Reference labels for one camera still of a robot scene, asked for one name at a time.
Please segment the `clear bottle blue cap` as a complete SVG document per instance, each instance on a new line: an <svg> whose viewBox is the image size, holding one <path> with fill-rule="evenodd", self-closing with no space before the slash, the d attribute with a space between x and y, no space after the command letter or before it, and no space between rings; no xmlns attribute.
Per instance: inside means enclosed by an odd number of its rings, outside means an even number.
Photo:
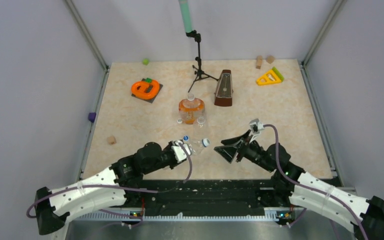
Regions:
<svg viewBox="0 0 384 240"><path fill-rule="evenodd" d="M193 123L193 137L197 140L208 138L210 135L208 121L205 116L199 116Z"/></svg>

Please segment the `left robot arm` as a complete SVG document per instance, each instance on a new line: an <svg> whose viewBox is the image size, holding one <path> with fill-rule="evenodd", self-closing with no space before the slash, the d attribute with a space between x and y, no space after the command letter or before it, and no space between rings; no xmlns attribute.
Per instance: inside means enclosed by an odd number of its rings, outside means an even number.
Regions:
<svg viewBox="0 0 384 240"><path fill-rule="evenodd" d="M36 219L39 235L45 236L88 213L124 204L134 207L140 202L140 193L158 193L139 188L144 175L191 162L191 150L182 140L171 141L165 148L148 142L91 177L62 188L38 189L34 203L28 208L35 214L26 214Z"/></svg>

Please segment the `blue white Pepsi cap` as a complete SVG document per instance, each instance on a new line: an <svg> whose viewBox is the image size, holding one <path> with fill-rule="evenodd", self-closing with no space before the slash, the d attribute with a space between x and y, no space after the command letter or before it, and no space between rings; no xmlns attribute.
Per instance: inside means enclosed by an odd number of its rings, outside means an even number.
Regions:
<svg viewBox="0 0 384 240"><path fill-rule="evenodd" d="M205 148L209 147L210 144L211 144L211 142L210 142L210 140L209 140L208 138L203 138L203 139L202 139L202 145L203 145Z"/></svg>

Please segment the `wooden block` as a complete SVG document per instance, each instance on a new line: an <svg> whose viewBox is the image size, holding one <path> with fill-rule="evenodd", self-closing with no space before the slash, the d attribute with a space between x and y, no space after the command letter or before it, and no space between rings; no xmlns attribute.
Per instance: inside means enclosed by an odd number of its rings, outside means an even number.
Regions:
<svg viewBox="0 0 384 240"><path fill-rule="evenodd" d="M262 65L263 65L263 61L264 61L263 56L262 55L258 55L256 57L255 68L260 70Z"/></svg>
<svg viewBox="0 0 384 240"><path fill-rule="evenodd" d="M266 58L266 62L269 63L269 64L272 64L275 60L276 60L276 58L274 56L272 56L272 55L269 55Z"/></svg>

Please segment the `black tripod stand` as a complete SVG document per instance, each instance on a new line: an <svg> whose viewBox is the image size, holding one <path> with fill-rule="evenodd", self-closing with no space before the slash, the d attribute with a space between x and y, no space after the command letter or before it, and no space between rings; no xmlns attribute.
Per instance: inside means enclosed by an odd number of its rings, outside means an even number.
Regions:
<svg viewBox="0 0 384 240"><path fill-rule="evenodd" d="M191 93L191 90L194 86L194 84L198 81L205 80L205 79L213 79L216 80L217 82L219 81L218 78L215 78L212 75L207 74L203 69L202 69L202 58L201 58L201 34L198 33L196 30L192 30L191 32L187 32L186 36L189 38L193 38L194 41L197 43L197 57L195 57L195 61L197 62L197 66L192 65L192 68L194 69L194 75L195 79L193 80L191 86L188 89L188 93Z"/></svg>

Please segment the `green foam microphone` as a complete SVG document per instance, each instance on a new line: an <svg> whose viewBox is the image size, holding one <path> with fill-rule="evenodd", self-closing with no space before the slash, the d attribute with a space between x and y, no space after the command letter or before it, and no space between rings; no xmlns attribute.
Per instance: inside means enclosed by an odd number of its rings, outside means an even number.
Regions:
<svg viewBox="0 0 384 240"><path fill-rule="evenodd" d="M184 31L186 34L190 34L194 29L191 20L191 14L189 9L188 0L178 0Z"/></svg>

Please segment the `green stick toy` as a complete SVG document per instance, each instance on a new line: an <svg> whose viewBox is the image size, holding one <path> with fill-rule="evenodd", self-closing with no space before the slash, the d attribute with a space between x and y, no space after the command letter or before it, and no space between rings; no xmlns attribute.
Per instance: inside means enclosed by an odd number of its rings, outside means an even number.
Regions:
<svg viewBox="0 0 384 240"><path fill-rule="evenodd" d="M276 67L272 67L273 72L277 75L281 82L284 81L284 76L280 73L280 71Z"/></svg>

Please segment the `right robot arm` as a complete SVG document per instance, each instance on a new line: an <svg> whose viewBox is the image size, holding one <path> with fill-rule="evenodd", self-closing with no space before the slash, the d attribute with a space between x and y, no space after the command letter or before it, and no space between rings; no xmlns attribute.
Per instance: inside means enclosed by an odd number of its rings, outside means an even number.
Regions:
<svg viewBox="0 0 384 240"><path fill-rule="evenodd" d="M273 200L279 206L293 205L315 212L353 233L358 240L384 240L384 200L364 198L337 188L290 161L291 155L275 137L264 149L251 130L225 139L214 151L227 162L247 159L272 173Z"/></svg>

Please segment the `small green cube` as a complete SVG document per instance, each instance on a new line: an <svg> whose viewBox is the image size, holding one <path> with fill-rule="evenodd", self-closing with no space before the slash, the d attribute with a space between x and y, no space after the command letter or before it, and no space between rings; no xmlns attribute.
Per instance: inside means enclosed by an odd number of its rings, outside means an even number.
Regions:
<svg viewBox="0 0 384 240"><path fill-rule="evenodd" d="M147 66L149 64L149 62L150 62L150 60L148 58L144 58L142 60L142 64L145 65L145 66Z"/></svg>

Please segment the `left wooden block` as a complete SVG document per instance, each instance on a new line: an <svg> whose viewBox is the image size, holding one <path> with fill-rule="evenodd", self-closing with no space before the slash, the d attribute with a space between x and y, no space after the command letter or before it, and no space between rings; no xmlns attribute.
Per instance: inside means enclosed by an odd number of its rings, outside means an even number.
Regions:
<svg viewBox="0 0 384 240"><path fill-rule="evenodd" d="M258 55L256 57L255 68L260 70L262 65L263 65L263 61L264 61L263 56L262 55Z"/></svg>

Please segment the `right wooden block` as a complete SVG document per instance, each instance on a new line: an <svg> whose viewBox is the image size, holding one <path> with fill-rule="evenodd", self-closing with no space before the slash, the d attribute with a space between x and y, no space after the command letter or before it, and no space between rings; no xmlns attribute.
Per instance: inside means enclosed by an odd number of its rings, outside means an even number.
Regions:
<svg viewBox="0 0 384 240"><path fill-rule="evenodd" d="M266 58L266 62L269 63L269 64L272 64L275 60L276 60L276 58L274 56L272 56L272 55L269 55Z"/></svg>

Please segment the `blue water bottle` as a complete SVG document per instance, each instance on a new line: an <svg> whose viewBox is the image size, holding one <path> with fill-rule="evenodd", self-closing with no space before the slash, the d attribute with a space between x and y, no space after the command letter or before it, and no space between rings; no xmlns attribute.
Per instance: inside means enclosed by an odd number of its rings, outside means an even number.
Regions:
<svg viewBox="0 0 384 240"><path fill-rule="evenodd" d="M206 148L203 146L202 139L190 139L187 145L192 156L199 155Z"/></svg>

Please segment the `brown metronome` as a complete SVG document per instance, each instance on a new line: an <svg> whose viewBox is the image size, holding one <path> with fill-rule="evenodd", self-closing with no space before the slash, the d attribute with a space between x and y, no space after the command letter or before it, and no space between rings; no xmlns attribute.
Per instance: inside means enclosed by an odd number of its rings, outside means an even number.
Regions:
<svg viewBox="0 0 384 240"><path fill-rule="evenodd" d="M222 70L214 92L214 105L218 107L231 107L233 105L232 72Z"/></svg>

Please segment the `yellow triangle toy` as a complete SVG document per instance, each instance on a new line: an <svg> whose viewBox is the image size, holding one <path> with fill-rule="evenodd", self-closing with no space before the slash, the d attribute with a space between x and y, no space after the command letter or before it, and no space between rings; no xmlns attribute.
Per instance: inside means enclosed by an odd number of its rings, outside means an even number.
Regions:
<svg viewBox="0 0 384 240"><path fill-rule="evenodd" d="M255 82L258 86L267 86L282 83L283 80L280 76L276 74L273 69L271 69L262 76L260 76Z"/></svg>

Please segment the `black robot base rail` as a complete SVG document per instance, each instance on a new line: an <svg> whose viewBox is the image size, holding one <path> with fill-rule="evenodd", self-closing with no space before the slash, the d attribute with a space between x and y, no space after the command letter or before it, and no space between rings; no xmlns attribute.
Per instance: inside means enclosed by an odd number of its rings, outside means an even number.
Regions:
<svg viewBox="0 0 384 240"><path fill-rule="evenodd" d="M123 221L273 221L292 226L302 209L274 190L271 180L144 180L142 189L128 192L124 205L103 208L86 217Z"/></svg>

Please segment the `purple block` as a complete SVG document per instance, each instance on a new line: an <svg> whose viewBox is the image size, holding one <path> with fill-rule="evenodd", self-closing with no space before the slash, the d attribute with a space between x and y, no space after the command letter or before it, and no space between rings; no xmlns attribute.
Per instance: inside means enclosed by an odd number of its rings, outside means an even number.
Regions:
<svg viewBox="0 0 384 240"><path fill-rule="evenodd" d="M97 113L96 112L90 112L87 116L87 119L89 122L94 123L96 121Z"/></svg>

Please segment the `wooden cube near left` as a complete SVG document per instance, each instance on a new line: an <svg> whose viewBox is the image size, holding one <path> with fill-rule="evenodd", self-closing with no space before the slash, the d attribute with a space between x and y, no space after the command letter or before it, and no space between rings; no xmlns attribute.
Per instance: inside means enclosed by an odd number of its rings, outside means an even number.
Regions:
<svg viewBox="0 0 384 240"><path fill-rule="evenodd" d="M109 145L114 145L117 143L117 139L114 135L107 137L106 141Z"/></svg>

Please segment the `orange clear plastic bottle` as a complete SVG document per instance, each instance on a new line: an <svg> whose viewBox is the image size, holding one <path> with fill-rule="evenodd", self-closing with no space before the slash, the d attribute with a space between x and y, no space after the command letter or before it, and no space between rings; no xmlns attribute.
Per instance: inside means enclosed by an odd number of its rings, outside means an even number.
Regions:
<svg viewBox="0 0 384 240"><path fill-rule="evenodd" d="M192 125L197 118L205 114L205 102L189 93L178 104L179 117L184 124Z"/></svg>

